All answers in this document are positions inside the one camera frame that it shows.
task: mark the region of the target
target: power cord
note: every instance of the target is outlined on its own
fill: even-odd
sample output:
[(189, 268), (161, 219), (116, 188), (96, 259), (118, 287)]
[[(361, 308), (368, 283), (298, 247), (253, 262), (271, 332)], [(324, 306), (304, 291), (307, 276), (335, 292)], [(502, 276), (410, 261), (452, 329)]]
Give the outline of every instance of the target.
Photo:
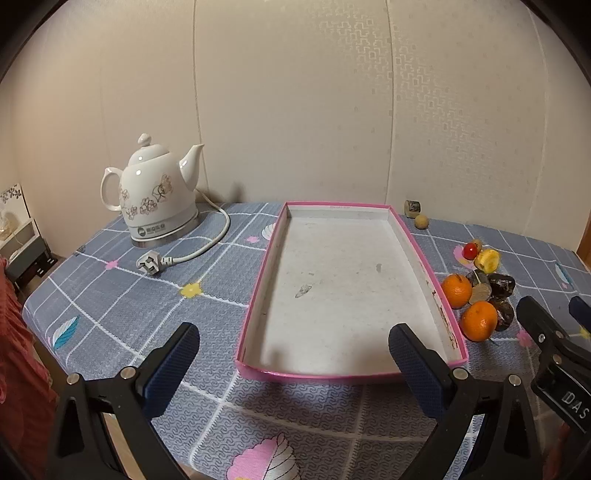
[(219, 234), (215, 238), (213, 238), (207, 245), (201, 247), (197, 251), (194, 251), (192, 254), (185, 255), (184, 257), (178, 257), (178, 258), (164, 257), (163, 258), (162, 255), (160, 255), (157, 251), (150, 250), (149, 252), (147, 252), (144, 255), (142, 255), (141, 257), (139, 257), (138, 261), (135, 263), (135, 265), (140, 270), (145, 271), (149, 275), (156, 275), (156, 273), (162, 272), (163, 270), (165, 270), (168, 267), (171, 267), (172, 265), (177, 265), (179, 263), (188, 262), (189, 260), (192, 260), (193, 258), (197, 258), (199, 255), (204, 254), (207, 250), (209, 250), (216, 243), (218, 243), (224, 237), (224, 235), (226, 235), (228, 229), (230, 228), (230, 216), (226, 213), (226, 211), (223, 208), (218, 207), (209, 198), (207, 198), (207, 196), (203, 192), (200, 192), (199, 190), (196, 190), (196, 191), (201, 194), (201, 196), (205, 199), (206, 202), (208, 202), (209, 205), (211, 205), (218, 212), (223, 214), (224, 217), (226, 218), (226, 223), (225, 223), (224, 227), (222, 228), (222, 231), (219, 232)]

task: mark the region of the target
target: blue checkered tablecloth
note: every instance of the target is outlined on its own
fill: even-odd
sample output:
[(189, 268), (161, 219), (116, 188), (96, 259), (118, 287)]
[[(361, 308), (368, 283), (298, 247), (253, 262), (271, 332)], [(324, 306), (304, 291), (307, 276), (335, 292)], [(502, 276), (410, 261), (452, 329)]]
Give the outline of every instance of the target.
[[(179, 257), (215, 236), (223, 216), (200, 207), (200, 226), (157, 250)], [(181, 322), (197, 325), (201, 350), (153, 425), (179, 462), (213, 478), (262, 480), (264, 469), (273, 465), (285, 470), (281, 480), (297, 480), (298, 475), (301, 480), (397, 478), (434, 426), (404, 384), (278, 385), (238, 375), (233, 364), (236, 341), (268, 244), (261, 232), (275, 222), (281, 204), (225, 208), (232, 224), (223, 241), (159, 277), (136, 269), (144, 251), (131, 245), (118, 217), (39, 286), (25, 304), (25, 321), (66, 372), (80, 372), (87, 379), (139, 365)], [(591, 302), (591, 275), (574, 253), (478, 225), (431, 220), (427, 230), (419, 231), (405, 221), (439, 280), (467, 272), (453, 255), (457, 245), (480, 238), (500, 251), (498, 271), (518, 284), (512, 304), (533, 296), (575, 342), (589, 348), (586, 332), (568, 314), (573, 295)], [(557, 262), (569, 282), (560, 277)], [(468, 342), (471, 373), (501, 380), (513, 372), (529, 384), (537, 347), (517, 322), (493, 338), (494, 343)], [(553, 437), (557, 417), (528, 394), (544, 444)], [(480, 422), (475, 417), (449, 478), (458, 477)]]

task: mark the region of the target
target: wooden ball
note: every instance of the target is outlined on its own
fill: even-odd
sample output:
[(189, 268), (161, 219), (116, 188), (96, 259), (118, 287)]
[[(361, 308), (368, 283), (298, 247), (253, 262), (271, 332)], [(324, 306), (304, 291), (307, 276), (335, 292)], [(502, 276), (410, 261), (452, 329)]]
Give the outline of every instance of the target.
[(429, 219), (426, 217), (426, 215), (417, 215), (417, 217), (414, 219), (414, 226), (419, 230), (425, 230), (425, 228), (429, 227)]

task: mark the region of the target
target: pink tray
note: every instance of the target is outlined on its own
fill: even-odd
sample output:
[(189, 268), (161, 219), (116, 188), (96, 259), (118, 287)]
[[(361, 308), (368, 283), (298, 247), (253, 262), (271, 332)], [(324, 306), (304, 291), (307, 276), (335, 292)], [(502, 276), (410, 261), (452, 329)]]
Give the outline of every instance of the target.
[(451, 366), (466, 344), (433, 270), (392, 207), (287, 202), (246, 313), (236, 366), (275, 382), (391, 381), (388, 332), (407, 323)]

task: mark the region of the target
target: orange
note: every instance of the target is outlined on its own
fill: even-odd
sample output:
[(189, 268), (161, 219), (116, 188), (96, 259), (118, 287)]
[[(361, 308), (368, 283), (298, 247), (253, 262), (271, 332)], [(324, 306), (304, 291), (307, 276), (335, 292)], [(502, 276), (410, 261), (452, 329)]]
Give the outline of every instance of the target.
[(452, 309), (461, 309), (472, 296), (472, 284), (464, 275), (454, 273), (443, 280), (443, 293)]
[(496, 308), (487, 301), (477, 301), (462, 315), (460, 327), (468, 340), (484, 342), (495, 331)]

